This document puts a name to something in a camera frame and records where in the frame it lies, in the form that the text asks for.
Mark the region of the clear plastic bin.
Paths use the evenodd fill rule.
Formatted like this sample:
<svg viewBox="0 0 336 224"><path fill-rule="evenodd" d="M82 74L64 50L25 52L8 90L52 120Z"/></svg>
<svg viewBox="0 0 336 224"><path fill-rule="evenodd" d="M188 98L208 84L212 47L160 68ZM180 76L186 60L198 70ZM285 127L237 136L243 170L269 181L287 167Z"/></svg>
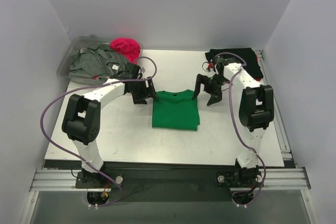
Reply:
<svg viewBox="0 0 336 224"><path fill-rule="evenodd" d="M106 39L79 36L67 49L57 75L95 86L116 77L128 62L137 63L143 46L131 38Z"/></svg>

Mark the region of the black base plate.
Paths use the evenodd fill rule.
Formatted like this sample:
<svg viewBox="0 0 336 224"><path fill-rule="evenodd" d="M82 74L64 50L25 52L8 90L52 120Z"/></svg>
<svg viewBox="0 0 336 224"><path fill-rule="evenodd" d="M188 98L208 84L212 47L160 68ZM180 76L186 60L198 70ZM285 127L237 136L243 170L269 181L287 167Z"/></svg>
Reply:
<svg viewBox="0 0 336 224"><path fill-rule="evenodd" d="M81 170L76 189L86 189L89 204L112 202L253 201L264 185L260 167L218 165L112 165L102 174Z"/></svg>

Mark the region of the green t shirt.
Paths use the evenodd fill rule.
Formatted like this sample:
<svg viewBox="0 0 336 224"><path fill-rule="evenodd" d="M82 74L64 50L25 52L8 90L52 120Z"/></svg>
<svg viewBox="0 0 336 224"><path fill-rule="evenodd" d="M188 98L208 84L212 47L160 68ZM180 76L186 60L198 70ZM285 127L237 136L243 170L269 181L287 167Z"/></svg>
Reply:
<svg viewBox="0 0 336 224"><path fill-rule="evenodd" d="M197 131L200 125L197 100L194 92L157 92L153 101L152 127L170 130Z"/></svg>

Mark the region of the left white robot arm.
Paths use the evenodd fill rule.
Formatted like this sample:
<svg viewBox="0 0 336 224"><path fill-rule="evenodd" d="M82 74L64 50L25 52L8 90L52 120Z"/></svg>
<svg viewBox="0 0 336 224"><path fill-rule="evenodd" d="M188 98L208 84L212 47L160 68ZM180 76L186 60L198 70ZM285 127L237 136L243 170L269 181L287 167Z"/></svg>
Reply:
<svg viewBox="0 0 336 224"><path fill-rule="evenodd" d="M125 94L131 94L134 104L147 104L158 99L152 77L142 78L141 67L127 63L125 70L103 85L84 95L73 94L68 99L61 129L73 141L81 159L81 169L94 188L106 183L97 137L100 132L101 110Z"/></svg>

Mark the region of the grey t shirt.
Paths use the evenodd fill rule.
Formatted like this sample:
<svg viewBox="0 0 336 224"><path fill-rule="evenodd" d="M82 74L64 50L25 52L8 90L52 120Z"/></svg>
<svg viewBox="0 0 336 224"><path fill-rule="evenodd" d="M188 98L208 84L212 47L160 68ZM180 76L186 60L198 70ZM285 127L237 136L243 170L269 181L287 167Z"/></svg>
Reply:
<svg viewBox="0 0 336 224"><path fill-rule="evenodd" d="M129 60L113 51L109 45L92 42L72 56L69 75L75 78L107 79L122 71Z"/></svg>

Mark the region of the pink t shirt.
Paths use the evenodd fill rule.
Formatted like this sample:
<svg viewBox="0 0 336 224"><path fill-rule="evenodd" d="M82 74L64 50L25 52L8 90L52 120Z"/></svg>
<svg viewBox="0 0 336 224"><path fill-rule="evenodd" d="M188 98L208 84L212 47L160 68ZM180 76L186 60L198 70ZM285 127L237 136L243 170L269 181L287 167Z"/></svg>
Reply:
<svg viewBox="0 0 336 224"><path fill-rule="evenodd" d="M135 62L141 53L140 44L132 38L116 38L109 46L113 51L125 56L130 62Z"/></svg>

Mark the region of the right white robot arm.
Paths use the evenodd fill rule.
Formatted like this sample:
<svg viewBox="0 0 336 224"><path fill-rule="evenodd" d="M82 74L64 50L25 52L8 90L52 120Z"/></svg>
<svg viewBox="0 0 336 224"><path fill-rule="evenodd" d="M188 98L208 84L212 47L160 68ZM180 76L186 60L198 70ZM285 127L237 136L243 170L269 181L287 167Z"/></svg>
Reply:
<svg viewBox="0 0 336 224"><path fill-rule="evenodd" d="M259 156L261 140L274 120L274 91L270 85L263 85L247 71L247 62L232 52L221 52L210 60L211 77L196 76L193 99L201 91L210 95L207 105L222 100L222 87L228 84L229 112L235 133L244 150L236 159L240 169L233 172L233 182L245 186L251 181L248 169L262 163Z"/></svg>

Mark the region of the aluminium frame rail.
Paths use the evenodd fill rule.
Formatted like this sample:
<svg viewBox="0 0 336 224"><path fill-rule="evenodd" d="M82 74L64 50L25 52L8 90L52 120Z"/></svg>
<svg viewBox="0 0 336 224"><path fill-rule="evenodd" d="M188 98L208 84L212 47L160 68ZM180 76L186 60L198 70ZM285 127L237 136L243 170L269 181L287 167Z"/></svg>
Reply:
<svg viewBox="0 0 336 224"><path fill-rule="evenodd" d="M86 188L77 188L79 170L67 169L40 169L36 170L29 191L88 191Z"/></svg>

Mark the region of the folded black t shirt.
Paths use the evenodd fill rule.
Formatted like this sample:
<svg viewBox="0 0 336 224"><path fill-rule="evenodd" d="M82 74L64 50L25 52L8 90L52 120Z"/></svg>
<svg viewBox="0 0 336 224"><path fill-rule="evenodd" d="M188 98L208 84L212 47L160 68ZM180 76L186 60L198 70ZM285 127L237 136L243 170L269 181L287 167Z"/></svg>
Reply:
<svg viewBox="0 0 336 224"><path fill-rule="evenodd" d="M205 53L206 60L211 60L217 54L222 52L230 52L240 56L247 63L244 69L255 79L256 78L256 54L251 48L229 48L229 49L211 49Z"/></svg>

